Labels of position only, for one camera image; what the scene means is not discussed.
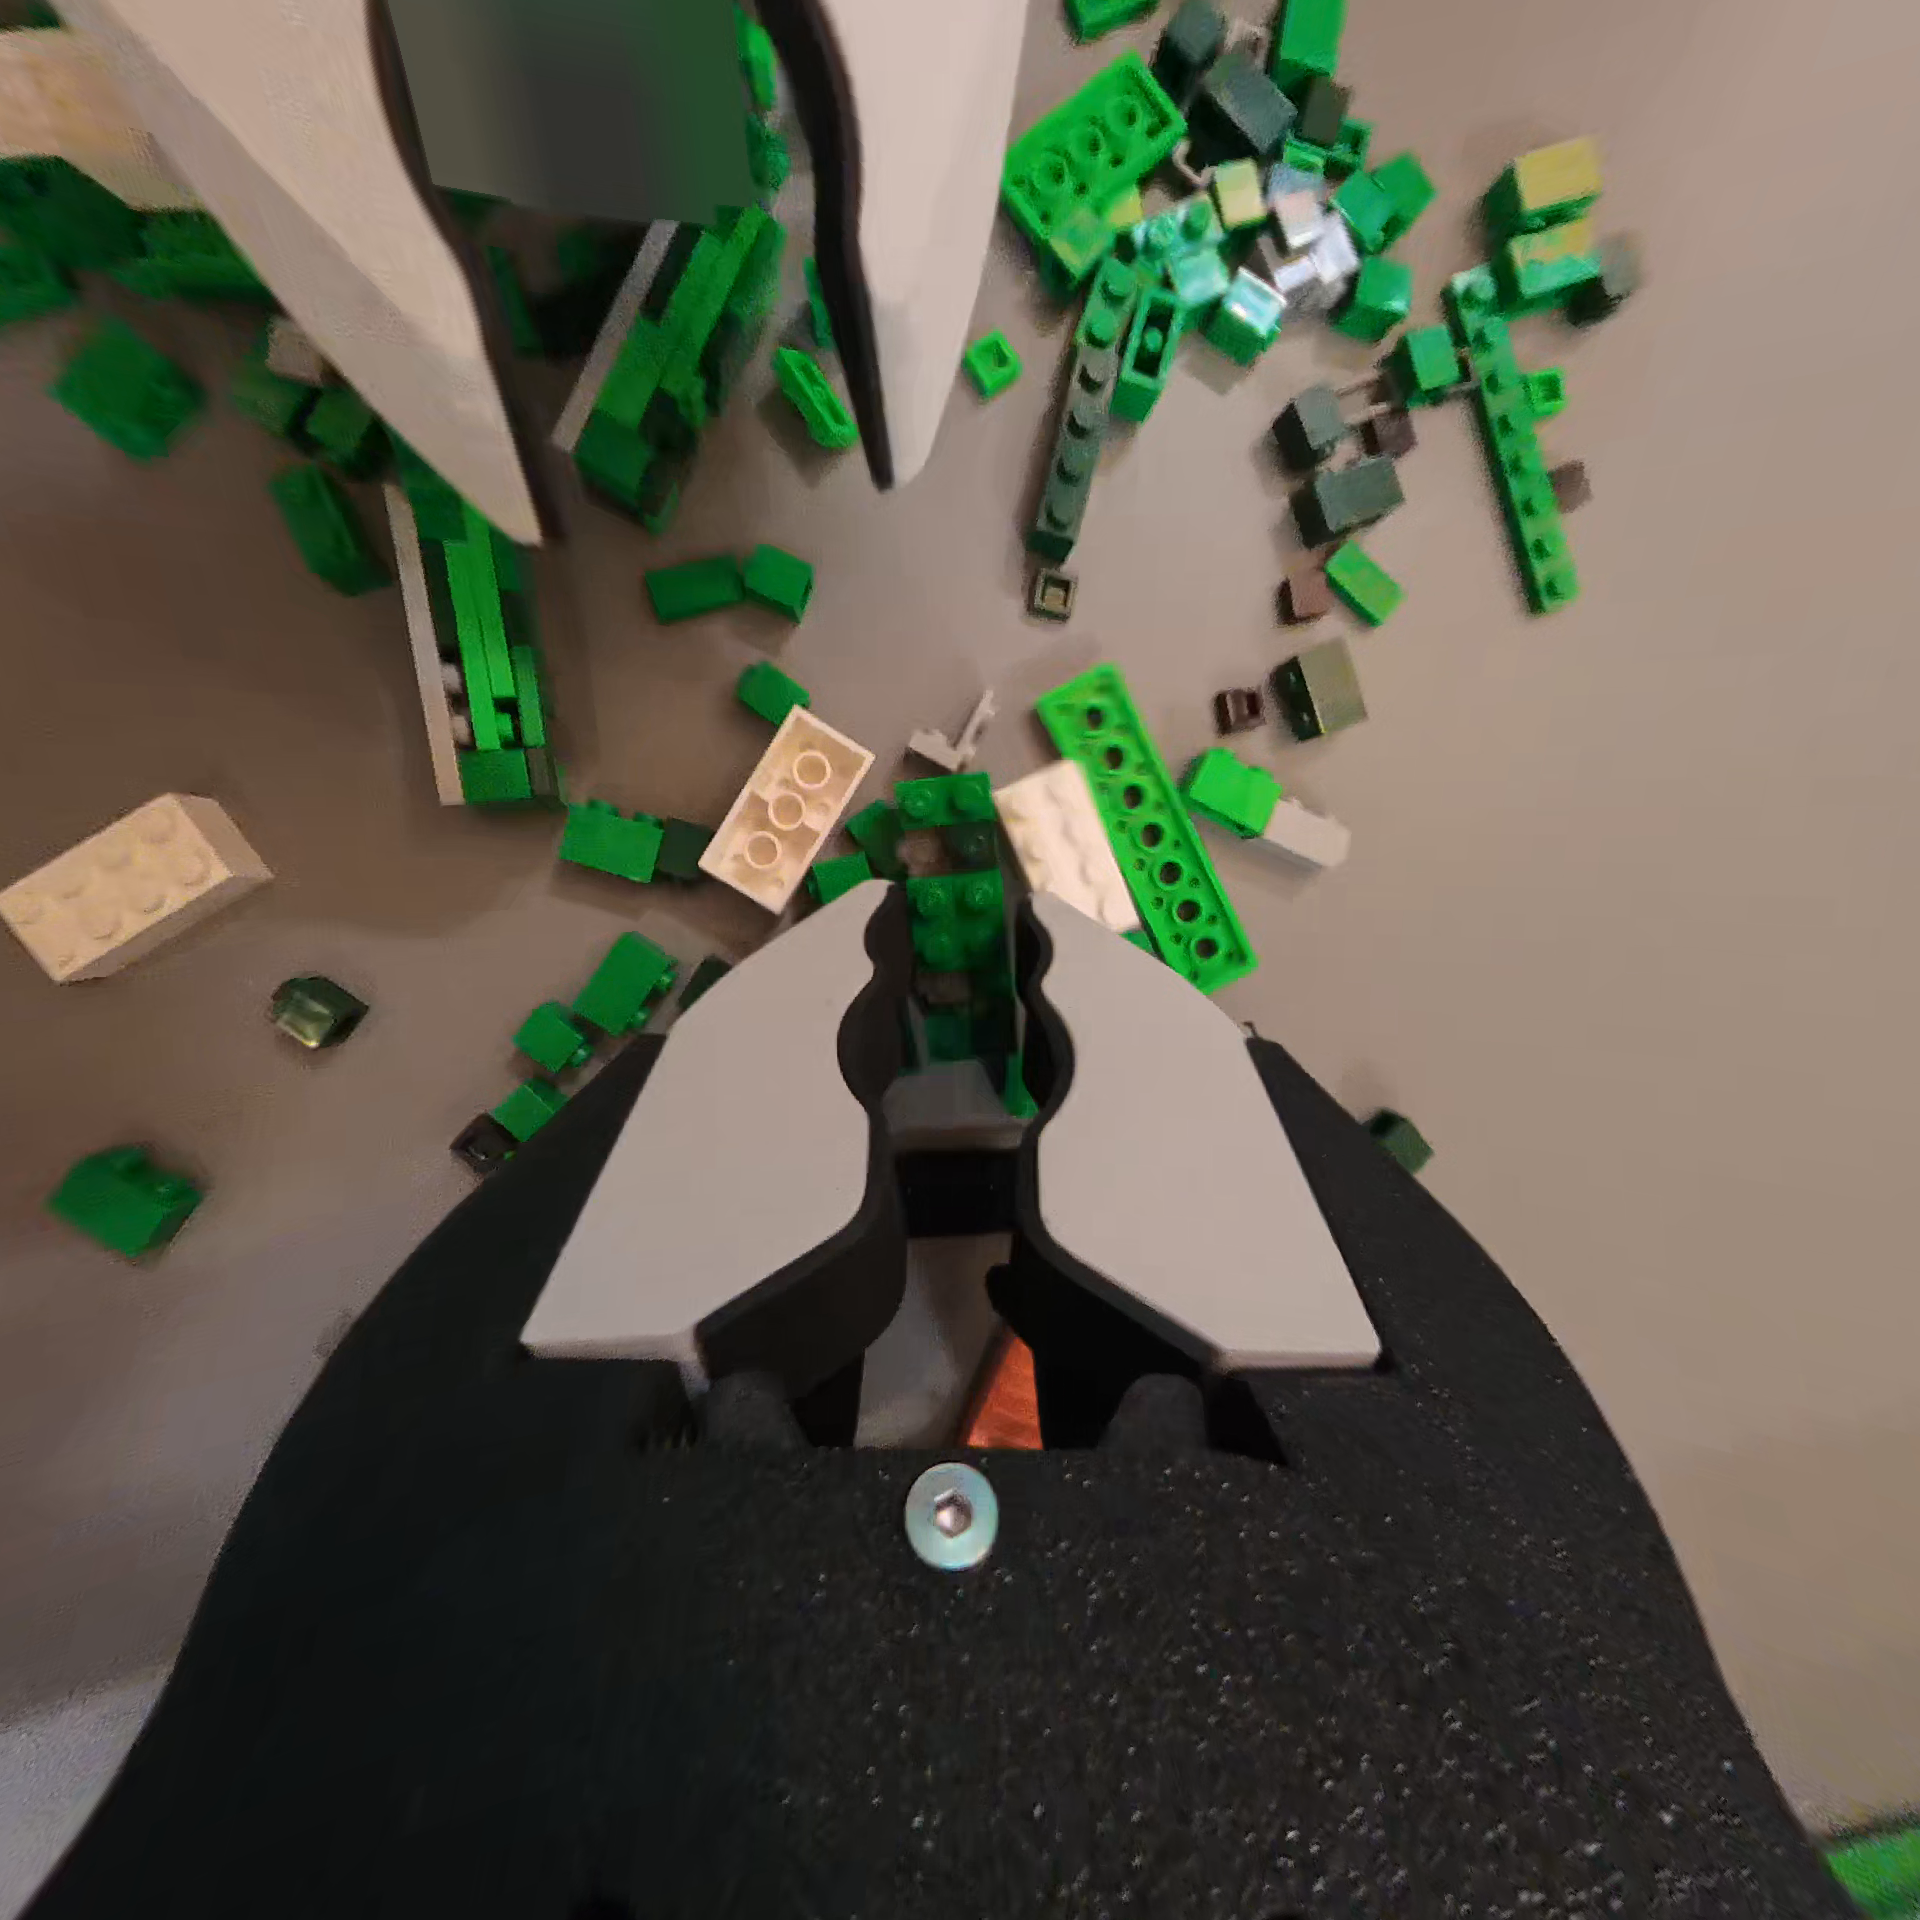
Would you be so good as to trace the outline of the long dark green brick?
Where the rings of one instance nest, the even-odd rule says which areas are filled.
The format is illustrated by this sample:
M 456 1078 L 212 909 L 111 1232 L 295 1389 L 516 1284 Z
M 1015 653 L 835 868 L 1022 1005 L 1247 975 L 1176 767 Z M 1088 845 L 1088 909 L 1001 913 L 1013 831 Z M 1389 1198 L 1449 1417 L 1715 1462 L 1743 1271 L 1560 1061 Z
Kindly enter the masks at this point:
M 1053 567 L 1068 561 L 1083 528 L 1135 304 L 1135 265 L 1101 260 L 1073 327 L 1053 441 L 1023 529 L 1027 552 Z

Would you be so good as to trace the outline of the green strip assembly grey backing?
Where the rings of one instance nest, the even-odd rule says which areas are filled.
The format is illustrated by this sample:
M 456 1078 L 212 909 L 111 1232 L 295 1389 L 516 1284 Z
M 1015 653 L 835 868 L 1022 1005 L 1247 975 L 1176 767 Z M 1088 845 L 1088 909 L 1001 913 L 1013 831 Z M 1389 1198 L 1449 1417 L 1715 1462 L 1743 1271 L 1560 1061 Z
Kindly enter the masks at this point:
M 592 495 L 663 533 L 705 428 L 776 308 L 783 225 L 764 205 L 659 222 L 621 280 L 550 441 Z
M 532 579 L 507 540 L 404 441 L 381 488 L 446 808 L 558 806 Z

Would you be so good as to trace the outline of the grey desk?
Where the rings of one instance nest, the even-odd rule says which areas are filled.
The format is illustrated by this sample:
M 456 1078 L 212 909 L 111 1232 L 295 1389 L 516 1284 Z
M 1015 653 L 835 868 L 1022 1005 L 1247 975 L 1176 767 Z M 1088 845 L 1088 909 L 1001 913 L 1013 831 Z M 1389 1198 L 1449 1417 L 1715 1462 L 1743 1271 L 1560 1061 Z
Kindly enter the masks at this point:
M 1275 747 L 1352 835 L 1219 868 L 1261 952 L 1228 995 L 1525 1289 L 1668 1526 L 1797 1813 L 1915 1805 L 1915 6 L 1350 5 L 1339 73 L 1436 203 L 1415 301 L 1481 256 L 1484 187 L 1595 136 L 1643 285 L 1532 327 L 1567 375 L 1572 609 L 1525 613 L 1471 420 L 1438 409 L 1374 540 L 1405 605 L 1350 647 L 1368 717 Z M 127 320 L 205 383 L 134 463 L 48 395 Z M 1265 425 L 1364 357 L 1201 342 L 1101 462 L 1072 621 L 1022 529 L 1070 321 L 996 228 L 924 475 L 819 457 L 764 363 L 667 536 L 558 479 L 540 616 L 571 789 L 716 821 L 780 651 L 878 753 L 1115 660 L 1163 751 L 1288 651 Z M 88 295 L 4 334 L 4 877 L 165 789 L 275 883 L 101 988 L 4 939 L 4 1912 L 127 1750 L 247 1483 L 353 1309 L 470 1181 L 456 1126 L 524 1013 L 638 896 L 547 814 L 438 806 L 395 592 L 313 581 L 223 392 L 247 320 Z

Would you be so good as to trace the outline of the bright green holed brick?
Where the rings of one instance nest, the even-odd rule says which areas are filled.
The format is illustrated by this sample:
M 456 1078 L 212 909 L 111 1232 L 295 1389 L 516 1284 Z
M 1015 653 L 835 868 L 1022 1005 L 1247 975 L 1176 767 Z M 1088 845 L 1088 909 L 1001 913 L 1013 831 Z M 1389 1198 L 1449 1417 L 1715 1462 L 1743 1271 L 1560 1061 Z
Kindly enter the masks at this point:
M 1115 244 L 1112 205 L 1187 136 L 1187 118 L 1139 49 L 1104 63 L 1007 149 L 999 198 L 1068 296 Z

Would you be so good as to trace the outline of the white studded brick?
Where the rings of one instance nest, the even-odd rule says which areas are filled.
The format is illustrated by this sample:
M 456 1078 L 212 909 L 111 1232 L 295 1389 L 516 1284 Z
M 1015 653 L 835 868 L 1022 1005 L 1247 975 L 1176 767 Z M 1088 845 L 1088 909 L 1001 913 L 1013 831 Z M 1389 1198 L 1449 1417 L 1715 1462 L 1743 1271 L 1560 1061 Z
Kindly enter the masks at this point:
M 1062 897 L 1120 937 L 1142 932 L 1135 900 L 1079 763 L 1056 759 L 1037 772 L 999 784 L 991 801 L 1033 893 Z
M 228 811 L 165 793 L 3 893 L 3 921 L 54 982 L 111 975 L 272 883 Z

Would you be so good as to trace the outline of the long bright green holed plate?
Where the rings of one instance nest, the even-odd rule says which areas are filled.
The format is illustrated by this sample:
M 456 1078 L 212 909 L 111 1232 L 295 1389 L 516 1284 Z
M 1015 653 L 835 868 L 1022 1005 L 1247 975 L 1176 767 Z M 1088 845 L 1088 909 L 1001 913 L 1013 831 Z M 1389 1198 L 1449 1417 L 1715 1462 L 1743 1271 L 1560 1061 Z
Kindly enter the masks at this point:
M 1099 662 L 1040 695 L 1037 717 L 1088 782 L 1142 934 L 1160 961 L 1205 995 L 1259 969 L 1259 952 L 1123 672 Z

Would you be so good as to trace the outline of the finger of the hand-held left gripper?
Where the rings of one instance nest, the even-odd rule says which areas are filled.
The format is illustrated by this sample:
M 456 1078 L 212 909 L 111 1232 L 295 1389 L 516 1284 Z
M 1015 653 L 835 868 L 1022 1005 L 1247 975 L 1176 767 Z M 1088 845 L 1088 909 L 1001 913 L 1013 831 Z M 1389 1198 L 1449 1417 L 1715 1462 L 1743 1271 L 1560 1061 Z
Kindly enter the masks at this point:
M 369 1 L 72 1 L 159 155 L 383 422 L 516 544 L 560 533 L 495 284 Z
M 1027 1 L 764 1 L 875 488 L 936 441 L 1001 192 Z

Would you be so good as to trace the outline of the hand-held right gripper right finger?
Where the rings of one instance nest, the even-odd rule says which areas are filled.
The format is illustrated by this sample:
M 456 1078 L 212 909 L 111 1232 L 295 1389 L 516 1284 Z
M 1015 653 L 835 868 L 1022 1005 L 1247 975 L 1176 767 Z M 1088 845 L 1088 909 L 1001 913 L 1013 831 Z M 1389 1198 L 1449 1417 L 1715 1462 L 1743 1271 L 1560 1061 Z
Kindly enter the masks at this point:
M 1152 1423 L 1241 1432 L 1249 1381 L 1361 1376 L 1383 1342 L 1257 1045 L 1068 900 L 1015 925 L 1023 1080 L 1013 1253 L 991 1273 L 1045 1448 L 1096 1448 L 1144 1383 Z

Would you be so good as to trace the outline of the long green studded plate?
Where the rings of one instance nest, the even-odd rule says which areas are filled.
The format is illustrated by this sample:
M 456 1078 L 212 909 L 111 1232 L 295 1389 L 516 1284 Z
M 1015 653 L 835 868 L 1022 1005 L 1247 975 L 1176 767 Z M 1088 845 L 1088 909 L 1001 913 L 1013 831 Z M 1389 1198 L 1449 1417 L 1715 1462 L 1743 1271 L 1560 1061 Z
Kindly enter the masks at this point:
M 1479 443 L 1526 608 L 1535 616 L 1569 608 L 1579 595 L 1577 565 L 1493 267 L 1455 273 L 1444 308 L 1469 375 Z

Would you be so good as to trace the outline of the light grey bracket brick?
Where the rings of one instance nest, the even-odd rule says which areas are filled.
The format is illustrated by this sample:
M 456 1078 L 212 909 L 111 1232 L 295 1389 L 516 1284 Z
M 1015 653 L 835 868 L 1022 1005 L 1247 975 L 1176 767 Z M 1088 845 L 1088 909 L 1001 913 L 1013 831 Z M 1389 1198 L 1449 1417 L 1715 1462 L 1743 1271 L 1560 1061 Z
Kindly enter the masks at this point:
M 966 774 L 973 771 L 983 735 L 991 727 L 996 710 L 995 687 L 983 687 L 957 731 L 948 735 L 933 727 L 916 727 L 904 749 L 912 759 L 933 765 L 943 777 Z

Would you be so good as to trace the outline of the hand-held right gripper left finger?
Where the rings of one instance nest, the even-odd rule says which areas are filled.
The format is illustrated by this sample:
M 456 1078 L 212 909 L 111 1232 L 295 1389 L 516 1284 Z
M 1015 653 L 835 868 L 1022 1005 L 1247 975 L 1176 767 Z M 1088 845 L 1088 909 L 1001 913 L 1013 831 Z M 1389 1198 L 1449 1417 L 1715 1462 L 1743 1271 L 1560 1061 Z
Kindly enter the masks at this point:
M 813 1443 L 849 1445 L 904 1294 L 883 1099 L 912 969 L 904 888 L 864 879 L 681 1013 L 520 1347 L 670 1361 L 689 1393 L 768 1376 Z

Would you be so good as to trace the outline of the green brick with grey brick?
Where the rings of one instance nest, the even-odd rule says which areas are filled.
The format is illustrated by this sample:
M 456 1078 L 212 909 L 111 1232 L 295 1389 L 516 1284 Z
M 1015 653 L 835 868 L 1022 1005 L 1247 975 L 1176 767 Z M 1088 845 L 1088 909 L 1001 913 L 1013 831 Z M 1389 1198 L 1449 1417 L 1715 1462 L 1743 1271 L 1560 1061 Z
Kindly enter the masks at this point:
M 1180 793 L 1190 816 L 1309 873 L 1336 870 L 1350 855 L 1344 823 L 1288 797 L 1275 774 L 1228 747 L 1193 756 Z

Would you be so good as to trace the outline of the green and grey brick assembly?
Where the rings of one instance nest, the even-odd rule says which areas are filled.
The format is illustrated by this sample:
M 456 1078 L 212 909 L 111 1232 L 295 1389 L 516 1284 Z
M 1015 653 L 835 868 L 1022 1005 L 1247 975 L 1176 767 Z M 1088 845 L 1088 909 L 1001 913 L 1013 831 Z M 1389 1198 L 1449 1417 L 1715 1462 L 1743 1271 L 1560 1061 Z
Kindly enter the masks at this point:
M 991 782 L 984 774 L 903 779 L 893 801 L 920 1056 L 931 1064 L 975 1062 L 1001 1107 L 1028 1119 L 1037 1107 L 1023 1080 L 1023 1016 Z

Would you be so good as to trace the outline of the pile of loose green bricks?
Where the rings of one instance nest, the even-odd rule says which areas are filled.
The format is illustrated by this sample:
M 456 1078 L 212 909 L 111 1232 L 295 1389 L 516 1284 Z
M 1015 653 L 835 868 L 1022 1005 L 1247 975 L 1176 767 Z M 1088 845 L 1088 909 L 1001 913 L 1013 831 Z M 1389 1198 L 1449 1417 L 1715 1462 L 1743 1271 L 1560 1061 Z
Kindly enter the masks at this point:
M 96 86 L 116 85 L 88 39 L 67 25 L 51 5 L 48 25 L 4 28 L 4 118 L 24 102 L 48 112 L 81 108 L 69 123 L 54 117 L 41 133 L 24 120 L 17 140 L 4 142 L 4 327 L 56 310 L 70 296 L 72 273 L 108 273 L 156 300 L 255 300 L 279 304 L 227 228 L 173 173 L 157 144 L 132 117 L 131 105 L 93 109 Z M 483 59 L 483 5 L 449 5 L 452 53 L 473 54 L 470 102 L 483 142 L 473 157 L 456 149 L 470 129 L 459 115 L 429 102 L 427 80 L 454 80 L 449 54 L 424 53 L 424 13 L 417 31 L 391 8 L 397 47 L 413 85 L 423 155 L 452 217 L 473 201 L 475 215 L 495 201 L 542 203 L 548 140 L 527 151 L 525 187 L 510 181 L 507 105 L 479 105 L 473 88 L 494 86 Z M 689 54 L 614 53 L 585 54 L 588 80 L 678 83 L 692 76 L 718 105 L 701 127 L 718 140 L 718 160 L 732 189 L 733 160 L 748 166 L 753 198 L 719 201 L 711 225 L 728 207 L 764 205 L 783 181 L 783 144 L 776 125 L 782 65 L 759 5 L 727 5 L 733 30 L 733 91 L 716 91 L 705 40 L 718 31 L 705 13 L 719 5 L 664 5 L 664 25 L 687 30 Z M 1236 39 L 1211 5 L 1183 5 L 1165 28 L 1147 65 L 1183 118 L 1196 117 L 1199 152 L 1211 152 L 1213 173 L 1190 175 L 1188 201 L 1144 217 L 1139 184 L 1110 207 L 1115 244 L 1101 257 L 1126 257 L 1139 273 L 1135 317 L 1126 335 L 1110 420 L 1144 420 L 1176 342 L 1199 328 L 1220 351 L 1249 366 L 1277 341 L 1293 312 L 1328 310 L 1342 334 L 1377 344 L 1408 320 L 1409 277 L 1393 247 L 1420 222 L 1433 182 L 1412 152 L 1366 166 L 1368 127 L 1345 118 L 1345 91 L 1336 86 L 1336 43 L 1344 5 L 1277 5 L 1271 45 L 1259 36 Z M 1183 142 L 1163 161 L 1193 144 Z M 1624 241 L 1592 240 L 1588 215 L 1599 196 L 1598 157 L 1591 142 L 1563 142 L 1512 160 L 1484 196 L 1481 222 L 1497 252 L 1491 263 L 1505 324 L 1535 310 L 1559 310 L 1567 321 L 1598 321 L 1638 285 L 1638 257 Z M 1088 280 L 1070 295 L 1088 295 Z M 806 295 L 819 337 L 835 351 L 831 320 L 816 257 L 806 265 Z M 860 443 L 849 398 L 831 385 L 819 363 L 800 350 L 775 355 L 782 392 L 800 409 L 821 447 Z M 1412 328 L 1387 357 L 1405 401 L 1471 390 L 1449 321 Z M 235 398 L 292 446 L 301 460 L 272 479 L 276 510 L 300 545 L 305 569 L 327 588 L 357 596 L 379 589 L 383 569 L 363 520 L 357 518 L 341 479 L 369 483 L 393 468 L 393 443 L 404 441 L 369 401 L 337 375 L 331 383 L 280 372 L 269 359 L 244 367 Z M 1535 422 L 1556 411 L 1547 372 L 1526 372 Z M 61 366 L 51 389 L 54 399 L 105 443 L 136 462 L 171 452 L 198 415 L 201 385 L 173 359 L 120 321 L 103 320 Z M 201 1188 L 184 1174 L 159 1167 L 136 1145 L 110 1147 L 75 1164 L 54 1188 L 51 1208 L 70 1228 L 120 1256 L 157 1253 L 189 1219 Z

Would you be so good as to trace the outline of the orange brick separator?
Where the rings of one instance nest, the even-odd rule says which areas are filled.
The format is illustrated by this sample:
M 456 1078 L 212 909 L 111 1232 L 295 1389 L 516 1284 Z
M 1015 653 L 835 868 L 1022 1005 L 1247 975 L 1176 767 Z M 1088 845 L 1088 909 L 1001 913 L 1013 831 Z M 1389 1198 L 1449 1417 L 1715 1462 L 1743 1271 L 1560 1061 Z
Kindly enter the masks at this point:
M 1033 1351 L 1007 1325 L 991 1333 L 957 1429 L 966 1451 L 1041 1451 L 1040 1385 Z

